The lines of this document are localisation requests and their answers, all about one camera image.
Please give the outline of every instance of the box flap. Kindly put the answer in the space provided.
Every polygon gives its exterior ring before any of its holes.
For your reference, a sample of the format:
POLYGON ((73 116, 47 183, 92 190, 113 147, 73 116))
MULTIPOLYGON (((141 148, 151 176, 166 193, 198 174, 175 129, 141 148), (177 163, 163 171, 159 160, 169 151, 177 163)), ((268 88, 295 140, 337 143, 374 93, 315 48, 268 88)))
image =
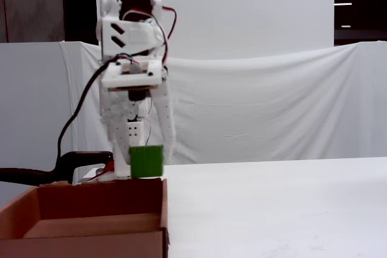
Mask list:
POLYGON ((40 219, 37 188, 32 187, 0 208, 0 239, 20 239, 40 219))
POLYGON ((66 219, 118 214, 160 213, 161 179, 39 187, 42 219, 66 219))

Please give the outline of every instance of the white wall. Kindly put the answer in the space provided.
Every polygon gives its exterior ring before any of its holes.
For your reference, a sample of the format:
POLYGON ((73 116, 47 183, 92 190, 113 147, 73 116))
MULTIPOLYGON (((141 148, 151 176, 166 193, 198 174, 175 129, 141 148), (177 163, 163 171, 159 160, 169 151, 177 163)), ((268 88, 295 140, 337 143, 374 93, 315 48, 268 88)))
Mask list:
MULTIPOLYGON (((178 12, 174 57, 232 59, 333 46, 334 0, 163 1, 178 12)), ((171 21, 164 20, 166 29, 171 21)))

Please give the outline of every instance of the white curtain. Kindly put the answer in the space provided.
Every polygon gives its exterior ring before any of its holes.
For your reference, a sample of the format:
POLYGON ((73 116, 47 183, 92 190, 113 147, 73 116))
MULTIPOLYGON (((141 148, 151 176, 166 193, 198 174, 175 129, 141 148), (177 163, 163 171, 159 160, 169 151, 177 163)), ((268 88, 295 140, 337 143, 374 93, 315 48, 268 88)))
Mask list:
MULTIPOLYGON (((82 66, 68 62, 72 110, 99 59, 97 47, 81 50, 82 66)), ((385 42, 255 59, 169 58, 171 163, 386 156, 386 61, 385 42)), ((74 127, 74 150, 109 148, 98 108, 94 86, 74 127)), ((155 109, 149 121, 149 143, 160 143, 155 109)))

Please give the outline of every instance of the white backdrop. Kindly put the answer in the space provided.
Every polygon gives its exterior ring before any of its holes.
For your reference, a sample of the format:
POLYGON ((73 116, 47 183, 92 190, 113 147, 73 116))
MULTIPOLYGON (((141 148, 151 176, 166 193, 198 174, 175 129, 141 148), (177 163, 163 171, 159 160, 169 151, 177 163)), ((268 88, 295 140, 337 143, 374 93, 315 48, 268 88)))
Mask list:
MULTIPOLYGON (((98 66, 99 47, 3 44, 0 53, 0 167, 51 170, 58 134, 98 66)), ((387 156, 386 61, 386 42, 253 59, 170 58, 172 163, 387 156)), ((97 91, 95 84, 63 153, 109 150, 97 91)), ((150 122, 149 143, 159 143, 155 110, 150 122)), ((0 204, 24 188, 0 183, 0 204)))
MULTIPOLYGON (((169 59, 174 163, 387 156, 386 63, 385 42, 255 59, 169 59)), ((160 138, 152 128, 150 141, 160 138)))
MULTIPOLYGON (((178 12, 170 45, 174 57, 242 59, 333 46, 334 0, 163 0, 163 3, 178 12)), ((168 30, 172 14, 164 15, 164 27, 168 30)))

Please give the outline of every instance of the cardboard box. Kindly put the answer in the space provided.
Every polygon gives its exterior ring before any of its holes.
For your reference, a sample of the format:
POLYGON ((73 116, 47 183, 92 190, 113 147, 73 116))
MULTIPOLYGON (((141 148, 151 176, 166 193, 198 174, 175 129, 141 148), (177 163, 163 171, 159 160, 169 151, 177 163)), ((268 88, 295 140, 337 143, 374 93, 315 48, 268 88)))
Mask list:
POLYGON ((167 258, 167 182, 32 187, 0 209, 0 257, 167 258))

